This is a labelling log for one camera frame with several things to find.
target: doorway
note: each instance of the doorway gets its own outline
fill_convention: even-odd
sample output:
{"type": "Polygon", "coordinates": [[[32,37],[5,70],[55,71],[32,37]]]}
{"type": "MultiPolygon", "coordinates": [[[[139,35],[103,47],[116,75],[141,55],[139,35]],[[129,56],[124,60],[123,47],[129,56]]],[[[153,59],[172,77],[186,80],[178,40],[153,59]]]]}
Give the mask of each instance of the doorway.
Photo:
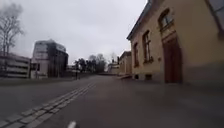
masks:
{"type": "Polygon", "coordinates": [[[177,36],[163,40],[165,83],[182,83],[182,52],[177,36]]]}

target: building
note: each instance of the building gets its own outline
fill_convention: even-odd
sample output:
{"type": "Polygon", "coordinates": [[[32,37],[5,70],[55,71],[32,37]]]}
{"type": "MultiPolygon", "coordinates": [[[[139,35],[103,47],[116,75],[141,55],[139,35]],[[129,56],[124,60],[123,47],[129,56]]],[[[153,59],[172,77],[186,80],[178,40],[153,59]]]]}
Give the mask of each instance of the building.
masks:
{"type": "Polygon", "coordinates": [[[119,75],[119,64],[118,62],[112,62],[108,64],[108,73],[111,75],[119,75]]]}
{"type": "Polygon", "coordinates": [[[136,79],[224,83],[223,0],[150,0],[127,39],[136,79]]]}
{"type": "Polygon", "coordinates": [[[119,58],[119,75],[132,74],[131,51],[125,51],[119,58]]]}
{"type": "Polygon", "coordinates": [[[53,40],[35,43],[31,78],[62,77],[66,72],[68,54],[64,46],[53,40]]]}
{"type": "Polygon", "coordinates": [[[9,53],[7,57],[4,57],[3,53],[0,52],[0,77],[30,78],[30,64],[30,58],[18,56],[13,53],[9,53]]]}

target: red door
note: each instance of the red door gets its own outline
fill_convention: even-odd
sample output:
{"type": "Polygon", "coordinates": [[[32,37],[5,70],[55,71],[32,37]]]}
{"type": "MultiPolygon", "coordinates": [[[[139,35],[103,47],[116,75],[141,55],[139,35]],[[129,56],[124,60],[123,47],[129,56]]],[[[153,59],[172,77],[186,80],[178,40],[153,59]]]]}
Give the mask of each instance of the red door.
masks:
{"type": "Polygon", "coordinates": [[[163,42],[165,82],[182,83],[182,53],[177,38],[163,42]]]}

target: cloud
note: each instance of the cloud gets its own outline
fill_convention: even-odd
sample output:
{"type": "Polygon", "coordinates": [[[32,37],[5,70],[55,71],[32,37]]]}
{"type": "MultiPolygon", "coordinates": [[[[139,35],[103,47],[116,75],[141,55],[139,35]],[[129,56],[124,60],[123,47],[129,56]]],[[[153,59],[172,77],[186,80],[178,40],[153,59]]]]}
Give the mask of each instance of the cloud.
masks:
{"type": "Polygon", "coordinates": [[[75,59],[91,54],[120,55],[130,50],[126,40],[146,0],[0,0],[21,4],[22,27],[13,52],[32,57],[37,40],[54,39],[75,59]]]}

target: road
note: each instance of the road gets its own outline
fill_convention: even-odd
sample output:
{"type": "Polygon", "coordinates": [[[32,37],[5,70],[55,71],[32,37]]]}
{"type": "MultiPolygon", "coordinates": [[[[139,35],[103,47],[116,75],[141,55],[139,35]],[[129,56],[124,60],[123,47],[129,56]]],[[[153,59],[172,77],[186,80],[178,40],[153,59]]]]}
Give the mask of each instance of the road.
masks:
{"type": "Polygon", "coordinates": [[[0,101],[4,103],[0,105],[1,117],[27,110],[89,84],[94,86],[55,115],[51,114],[38,128],[66,128],[74,120],[81,128],[224,126],[222,90],[198,90],[177,85],[119,80],[110,76],[94,76],[54,85],[0,88],[0,101]]]}
{"type": "Polygon", "coordinates": [[[73,82],[48,83],[41,85],[0,86],[0,120],[14,113],[39,106],[55,97],[91,83],[85,78],[73,82]]]}

